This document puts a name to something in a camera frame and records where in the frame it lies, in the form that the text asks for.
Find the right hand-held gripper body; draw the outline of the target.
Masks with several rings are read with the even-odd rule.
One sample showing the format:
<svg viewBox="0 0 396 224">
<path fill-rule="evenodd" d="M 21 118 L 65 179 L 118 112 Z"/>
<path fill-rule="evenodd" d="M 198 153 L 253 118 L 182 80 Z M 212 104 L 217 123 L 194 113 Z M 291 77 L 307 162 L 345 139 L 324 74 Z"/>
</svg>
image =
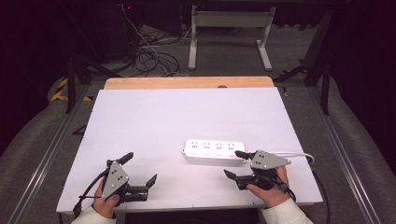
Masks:
<svg viewBox="0 0 396 224">
<path fill-rule="evenodd" d="M 250 160 L 252 175 L 242 175 L 235 179 L 237 187 L 246 189 L 248 184 L 261 189 L 269 190 L 273 187 L 285 189 L 286 185 L 278 179 L 276 168 L 291 164 L 291 161 L 275 154 L 258 150 L 254 152 L 254 158 Z"/>
</svg>

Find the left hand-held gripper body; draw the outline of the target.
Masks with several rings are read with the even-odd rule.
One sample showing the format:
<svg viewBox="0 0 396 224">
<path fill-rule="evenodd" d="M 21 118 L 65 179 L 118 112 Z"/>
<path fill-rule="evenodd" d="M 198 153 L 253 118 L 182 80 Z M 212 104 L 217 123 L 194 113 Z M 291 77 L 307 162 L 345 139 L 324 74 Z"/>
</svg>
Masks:
<svg viewBox="0 0 396 224">
<path fill-rule="evenodd" d="M 131 186 L 130 178 L 122 168 L 125 162 L 125 159 L 107 162 L 100 198 L 107 200 L 113 195 L 119 195 L 119 203 L 145 202 L 149 196 L 149 186 Z"/>
</svg>

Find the white power strip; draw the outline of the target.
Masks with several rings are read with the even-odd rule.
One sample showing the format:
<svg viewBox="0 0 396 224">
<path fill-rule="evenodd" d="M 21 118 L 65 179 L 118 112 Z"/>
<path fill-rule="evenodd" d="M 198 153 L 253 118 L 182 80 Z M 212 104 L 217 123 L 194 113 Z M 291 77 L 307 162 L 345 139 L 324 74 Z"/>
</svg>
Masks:
<svg viewBox="0 0 396 224">
<path fill-rule="evenodd" d="M 245 160 L 237 157 L 236 151 L 244 152 L 244 144 L 233 141 L 189 139 L 182 148 L 182 153 L 190 161 L 243 163 Z"/>
</svg>

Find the person's left hand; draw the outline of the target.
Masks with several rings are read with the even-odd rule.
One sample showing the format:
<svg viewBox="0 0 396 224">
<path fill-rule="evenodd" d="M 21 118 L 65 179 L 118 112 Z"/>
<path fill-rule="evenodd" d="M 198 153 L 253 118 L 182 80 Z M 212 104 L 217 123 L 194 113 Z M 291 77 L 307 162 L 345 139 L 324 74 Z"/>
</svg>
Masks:
<svg viewBox="0 0 396 224">
<path fill-rule="evenodd" d="M 118 204 L 120 200 L 120 196 L 118 194 L 115 194 L 110 196 L 106 200 L 103 200 L 101 198 L 103 192 L 102 187 L 103 187 L 103 182 L 100 182 L 96 192 L 94 193 L 94 200 L 92 207 L 100 216 L 105 218 L 113 218 L 114 208 Z"/>
</svg>

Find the person's right hand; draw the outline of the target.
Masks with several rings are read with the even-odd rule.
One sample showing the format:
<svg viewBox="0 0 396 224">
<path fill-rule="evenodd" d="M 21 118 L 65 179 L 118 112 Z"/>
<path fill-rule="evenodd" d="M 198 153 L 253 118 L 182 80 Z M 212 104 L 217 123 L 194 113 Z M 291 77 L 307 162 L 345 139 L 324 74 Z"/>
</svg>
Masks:
<svg viewBox="0 0 396 224">
<path fill-rule="evenodd" d="M 277 167 L 276 173 L 278 179 L 281 182 L 283 182 L 285 185 L 289 184 L 289 180 L 287 177 L 287 170 L 285 166 Z M 264 204 L 268 208 L 276 207 L 290 198 L 290 195 L 288 193 L 276 187 L 273 187 L 272 189 L 269 190 L 264 190 L 264 189 L 260 189 L 255 185 L 249 184 L 247 185 L 247 189 L 250 190 L 258 198 L 262 199 Z"/>
</svg>

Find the white board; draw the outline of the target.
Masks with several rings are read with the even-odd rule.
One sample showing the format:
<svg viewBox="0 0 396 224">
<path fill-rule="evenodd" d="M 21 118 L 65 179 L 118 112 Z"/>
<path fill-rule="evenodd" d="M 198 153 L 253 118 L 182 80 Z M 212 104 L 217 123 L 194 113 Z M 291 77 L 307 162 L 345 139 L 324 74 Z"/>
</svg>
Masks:
<svg viewBox="0 0 396 224">
<path fill-rule="evenodd" d="M 129 152 L 124 165 L 133 185 L 154 175 L 145 202 L 124 203 L 124 212 L 154 212 L 262 205 L 239 189 L 224 170 L 248 175 L 248 164 L 189 161 L 189 139 L 241 142 L 248 151 L 292 153 L 290 188 L 300 204 L 322 197 L 276 88 L 102 90 L 98 93 L 63 193 L 59 212 L 70 212 L 78 197 L 106 168 Z"/>
</svg>

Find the wooden table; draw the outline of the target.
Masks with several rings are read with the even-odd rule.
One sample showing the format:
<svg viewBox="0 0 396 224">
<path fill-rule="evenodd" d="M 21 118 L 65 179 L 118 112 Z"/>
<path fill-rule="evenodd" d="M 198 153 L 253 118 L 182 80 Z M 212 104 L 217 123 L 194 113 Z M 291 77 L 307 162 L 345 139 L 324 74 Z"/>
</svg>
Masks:
<svg viewBox="0 0 396 224">
<path fill-rule="evenodd" d="M 105 90 L 158 90 L 274 87 L 270 77 L 113 77 Z"/>
</svg>

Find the black metal stand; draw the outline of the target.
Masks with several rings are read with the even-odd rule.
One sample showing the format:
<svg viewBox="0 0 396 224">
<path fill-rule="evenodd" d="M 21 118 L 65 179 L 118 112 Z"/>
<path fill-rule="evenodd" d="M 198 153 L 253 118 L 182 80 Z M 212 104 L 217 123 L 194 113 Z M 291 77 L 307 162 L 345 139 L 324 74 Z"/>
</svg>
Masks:
<svg viewBox="0 0 396 224">
<path fill-rule="evenodd" d="M 99 63 L 91 60 L 87 56 L 74 55 L 72 56 L 66 64 L 66 78 L 67 78 L 67 97 L 68 104 L 66 109 L 66 114 L 69 114 L 73 107 L 77 103 L 76 94 L 76 78 L 82 84 L 90 84 L 92 81 L 92 76 L 88 71 L 88 67 L 94 68 L 99 72 L 100 75 L 106 75 L 107 77 L 118 77 L 118 75 L 109 69 L 103 67 Z"/>
<path fill-rule="evenodd" d="M 329 114 L 328 98 L 330 90 L 331 66 L 328 57 L 324 53 L 324 43 L 327 37 L 328 28 L 331 24 L 333 9 L 325 11 L 318 28 L 314 34 L 311 44 L 301 60 L 301 64 L 290 71 L 283 71 L 279 77 L 273 79 L 274 82 L 283 82 L 302 72 L 306 72 L 304 84 L 306 87 L 315 86 L 321 79 L 320 107 L 325 115 Z"/>
</svg>

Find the yellow black hazard tape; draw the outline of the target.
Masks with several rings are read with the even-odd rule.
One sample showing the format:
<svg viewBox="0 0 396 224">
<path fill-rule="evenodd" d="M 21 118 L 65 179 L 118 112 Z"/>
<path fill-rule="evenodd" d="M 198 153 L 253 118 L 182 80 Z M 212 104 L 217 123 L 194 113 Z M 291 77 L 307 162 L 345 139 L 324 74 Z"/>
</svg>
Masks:
<svg viewBox="0 0 396 224">
<path fill-rule="evenodd" d="M 51 101 L 67 101 L 68 100 L 68 96 L 67 95 L 63 95 L 63 90 L 66 87 L 68 78 L 64 77 L 62 79 L 62 81 L 59 83 L 57 90 L 55 91 L 55 93 L 52 95 L 51 97 Z"/>
</svg>

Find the aluminium floor rail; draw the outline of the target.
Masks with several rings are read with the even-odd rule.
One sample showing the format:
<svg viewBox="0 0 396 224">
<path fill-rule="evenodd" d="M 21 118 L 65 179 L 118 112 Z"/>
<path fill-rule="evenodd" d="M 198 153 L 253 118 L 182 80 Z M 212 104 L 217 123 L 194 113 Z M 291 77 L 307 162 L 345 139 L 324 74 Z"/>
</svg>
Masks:
<svg viewBox="0 0 396 224">
<path fill-rule="evenodd" d="M 324 113 L 321 107 L 320 99 L 317 91 L 314 88 L 307 88 L 310 98 L 312 99 L 319 116 L 324 124 L 325 130 L 330 137 L 332 143 L 333 152 L 340 164 L 341 169 L 346 177 L 346 181 L 358 203 L 358 206 L 363 214 L 363 217 L 367 224 L 382 224 L 377 212 L 375 211 L 371 200 L 361 182 L 359 175 L 357 174 L 355 167 L 353 166 L 344 145 L 337 134 L 332 121 L 328 115 Z"/>
<path fill-rule="evenodd" d="M 62 119 L 62 122 L 57 129 L 55 135 L 53 136 L 49 146 L 46 149 L 46 153 L 41 159 L 38 166 L 35 168 L 33 175 L 25 188 L 24 193 L 18 201 L 16 208 L 14 209 L 12 215 L 7 221 L 7 224 L 22 224 L 31 204 L 33 203 L 35 196 L 37 195 L 45 177 L 60 150 L 62 141 L 64 140 L 65 132 L 67 131 L 71 120 L 76 114 L 79 105 L 83 101 L 83 98 L 87 91 L 89 90 L 89 84 L 82 84 L 77 92 L 74 104 L 71 109 L 66 113 Z"/>
</svg>

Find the white metal table frame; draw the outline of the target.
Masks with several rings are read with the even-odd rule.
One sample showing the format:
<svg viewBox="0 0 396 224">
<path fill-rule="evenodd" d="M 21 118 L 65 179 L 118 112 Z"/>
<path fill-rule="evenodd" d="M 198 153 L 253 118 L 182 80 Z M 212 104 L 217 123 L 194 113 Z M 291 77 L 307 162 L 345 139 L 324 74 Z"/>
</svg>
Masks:
<svg viewBox="0 0 396 224">
<path fill-rule="evenodd" d="M 266 71 L 273 69 L 266 51 L 266 42 L 271 30 L 276 8 L 270 7 L 264 12 L 242 12 L 242 11 L 207 11 L 198 10 L 196 5 L 191 7 L 191 43 L 188 68 L 196 68 L 197 58 L 197 27 L 241 27 L 262 28 L 262 38 L 256 41 L 258 51 L 261 55 L 262 64 Z"/>
</svg>

